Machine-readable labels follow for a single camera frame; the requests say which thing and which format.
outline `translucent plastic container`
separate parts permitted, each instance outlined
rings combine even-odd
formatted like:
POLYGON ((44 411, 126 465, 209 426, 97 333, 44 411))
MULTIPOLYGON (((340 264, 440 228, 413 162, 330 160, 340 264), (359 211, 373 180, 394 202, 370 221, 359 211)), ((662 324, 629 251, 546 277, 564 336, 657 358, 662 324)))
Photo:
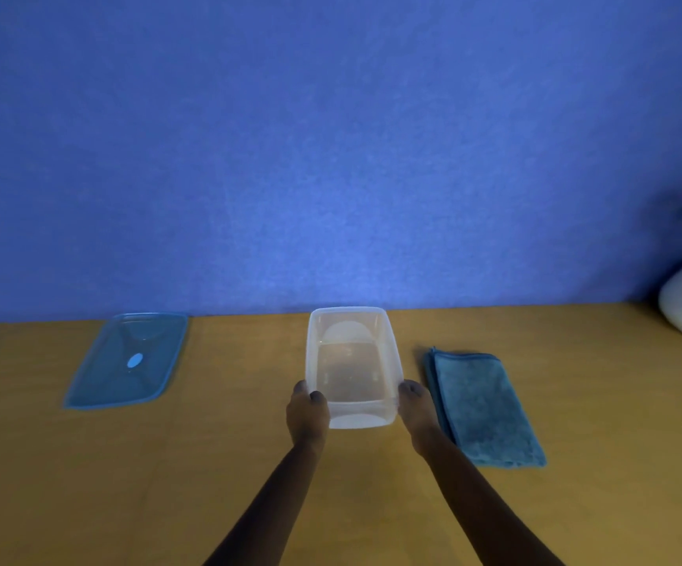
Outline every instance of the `translucent plastic container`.
POLYGON ((330 408, 331 428, 389 425, 404 379, 396 339, 381 308, 321 308, 309 317, 306 375, 330 408))

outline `folded cloth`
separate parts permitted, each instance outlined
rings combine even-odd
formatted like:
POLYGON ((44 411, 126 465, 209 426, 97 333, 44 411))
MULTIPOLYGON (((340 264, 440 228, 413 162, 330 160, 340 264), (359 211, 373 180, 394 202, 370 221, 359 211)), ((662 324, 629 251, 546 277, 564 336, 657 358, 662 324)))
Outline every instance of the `folded cloth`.
POLYGON ((500 360, 432 348, 424 358, 441 428, 480 466, 545 466, 546 456, 500 360))

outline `container lid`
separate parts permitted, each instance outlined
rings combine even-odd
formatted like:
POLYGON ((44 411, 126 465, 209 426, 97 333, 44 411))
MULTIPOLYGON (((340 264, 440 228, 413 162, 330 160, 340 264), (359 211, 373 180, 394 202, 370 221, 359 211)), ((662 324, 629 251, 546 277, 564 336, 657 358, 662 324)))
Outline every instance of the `container lid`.
POLYGON ((65 397, 71 409, 151 401, 163 390, 186 333, 183 314, 121 314, 106 323, 65 397))

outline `wooden table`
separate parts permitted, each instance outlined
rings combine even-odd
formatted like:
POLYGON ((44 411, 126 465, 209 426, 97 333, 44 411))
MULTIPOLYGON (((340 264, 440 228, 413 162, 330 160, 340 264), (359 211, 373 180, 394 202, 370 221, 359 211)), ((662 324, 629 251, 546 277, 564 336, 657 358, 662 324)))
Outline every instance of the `wooden table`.
MULTIPOLYGON (((682 334, 630 305, 391 312, 406 377, 431 345, 498 355, 546 469, 486 469, 569 564, 682 566, 682 334)), ((0 564, 200 564, 289 448, 308 314, 194 318, 156 401, 63 395, 100 322, 0 324, 0 564)), ((478 564, 401 421, 331 431, 284 564, 478 564)))

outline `blue wall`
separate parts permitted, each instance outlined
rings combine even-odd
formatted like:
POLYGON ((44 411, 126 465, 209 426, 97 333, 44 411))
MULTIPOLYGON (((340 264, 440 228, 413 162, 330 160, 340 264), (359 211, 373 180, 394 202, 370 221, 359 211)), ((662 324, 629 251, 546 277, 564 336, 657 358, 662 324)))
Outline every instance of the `blue wall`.
POLYGON ((0 321, 622 300, 682 0, 0 0, 0 321))

